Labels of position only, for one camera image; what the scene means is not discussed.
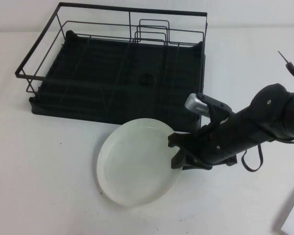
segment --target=black robotic arm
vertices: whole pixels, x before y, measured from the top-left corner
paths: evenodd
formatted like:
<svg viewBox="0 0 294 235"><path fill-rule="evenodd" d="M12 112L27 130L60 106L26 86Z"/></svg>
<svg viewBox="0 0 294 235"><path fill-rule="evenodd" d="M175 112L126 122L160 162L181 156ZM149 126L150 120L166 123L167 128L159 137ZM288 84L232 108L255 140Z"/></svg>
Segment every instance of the black robotic arm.
<svg viewBox="0 0 294 235"><path fill-rule="evenodd" d="M286 66L294 75L294 66L290 64L287 62ZM169 147L180 147L171 160L172 168L210 170L214 165L233 165L237 163L236 154L254 146L258 146L262 165L261 143L294 143L294 93L280 84L263 88L238 113L203 94L191 94L185 106L209 117L211 122L195 133L169 136ZM249 171L259 169L250 169L244 157L242 162Z"/></svg>

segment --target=black wire dish rack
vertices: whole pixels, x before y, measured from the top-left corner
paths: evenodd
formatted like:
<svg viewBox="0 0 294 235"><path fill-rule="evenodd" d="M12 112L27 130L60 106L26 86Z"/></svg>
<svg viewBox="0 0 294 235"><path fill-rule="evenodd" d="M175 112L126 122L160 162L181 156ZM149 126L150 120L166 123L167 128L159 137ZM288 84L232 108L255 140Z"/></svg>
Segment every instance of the black wire dish rack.
<svg viewBox="0 0 294 235"><path fill-rule="evenodd" d="M202 30L173 27L197 27L199 18ZM115 124L154 118L193 132L200 116L184 103L203 91L206 30L203 12L61 2L15 75L28 81L35 114Z"/></svg>

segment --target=wire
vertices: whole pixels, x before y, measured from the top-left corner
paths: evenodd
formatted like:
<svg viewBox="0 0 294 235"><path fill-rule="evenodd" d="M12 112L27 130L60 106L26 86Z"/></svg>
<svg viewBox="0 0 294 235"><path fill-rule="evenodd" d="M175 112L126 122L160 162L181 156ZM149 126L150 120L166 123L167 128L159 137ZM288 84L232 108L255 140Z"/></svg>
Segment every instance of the wire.
<svg viewBox="0 0 294 235"><path fill-rule="evenodd" d="M258 145L258 153L259 153L259 160L260 160L260 164L259 164L259 167L257 169L252 169L250 168L249 166L247 166L246 162L245 162L245 155L247 153L247 150L245 150L245 153L243 154L242 156L242 165L244 166L244 168L246 170L248 170L249 172L256 172L257 170L259 170L261 168L261 166L263 165L264 163L264 155L263 155L263 151L261 149L261 145L259 144Z"/></svg>
<svg viewBox="0 0 294 235"><path fill-rule="evenodd" d="M281 143L294 143L294 141L283 141L283 140L276 140L278 142L281 142Z"/></svg>
<svg viewBox="0 0 294 235"><path fill-rule="evenodd" d="M282 58L286 61L286 68L288 69L288 71L293 75L294 77L294 65L292 64L292 62L289 62L283 55L281 52L278 51L278 53L282 56Z"/></svg>

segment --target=white plate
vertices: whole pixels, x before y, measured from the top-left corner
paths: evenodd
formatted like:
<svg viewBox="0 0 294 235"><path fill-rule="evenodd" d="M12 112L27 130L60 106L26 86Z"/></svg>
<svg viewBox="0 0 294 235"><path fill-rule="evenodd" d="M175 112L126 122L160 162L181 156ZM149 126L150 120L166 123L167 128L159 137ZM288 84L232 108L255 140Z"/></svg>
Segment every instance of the white plate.
<svg viewBox="0 0 294 235"><path fill-rule="evenodd" d="M143 118L125 123L103 144L97 177L103 192L123 206L152 202L165 194L181 173L171 169L179 148L168 147L173 130L158 120Z"/></svg>

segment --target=white wall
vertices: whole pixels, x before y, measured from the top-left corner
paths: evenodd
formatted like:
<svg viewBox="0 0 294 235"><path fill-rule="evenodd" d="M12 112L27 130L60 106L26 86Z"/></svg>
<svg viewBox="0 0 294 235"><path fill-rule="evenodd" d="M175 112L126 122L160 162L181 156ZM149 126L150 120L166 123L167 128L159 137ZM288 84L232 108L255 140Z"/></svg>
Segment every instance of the white wall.
<svg viewBox="0 0 294 235"><path fill-rule="evenodd" d="M0 31L40 31L58 2L58 0L0 0ZM207 11L209 28L294 26L294 0L81 0L77 2Z"/></svg>

